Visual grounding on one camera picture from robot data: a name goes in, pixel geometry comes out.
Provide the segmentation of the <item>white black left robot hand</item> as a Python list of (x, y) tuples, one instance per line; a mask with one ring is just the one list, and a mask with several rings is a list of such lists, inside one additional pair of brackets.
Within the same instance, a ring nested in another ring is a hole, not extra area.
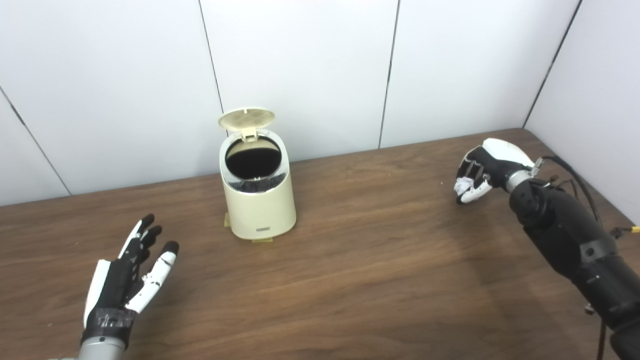
[(116, 259), (98, 260), (87, 292), (81, 344), (103, 338), (128, 348), (137, 315), (160, 291), (178, 258), (179, 243), (168, 241), (150, 269), (140, 273), (162, 234), (154, 220), (149, 213), (137, 221)]

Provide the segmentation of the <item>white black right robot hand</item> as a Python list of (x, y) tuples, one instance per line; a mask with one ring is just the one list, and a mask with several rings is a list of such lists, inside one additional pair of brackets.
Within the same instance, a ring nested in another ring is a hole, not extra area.
[(534, 161), (517, 145), (488, 137), (462, 157), (455, 174), (455, 201), (466, 205), (492, 189), (511, 193), (522, 182), (534, 178), (534, 166)]

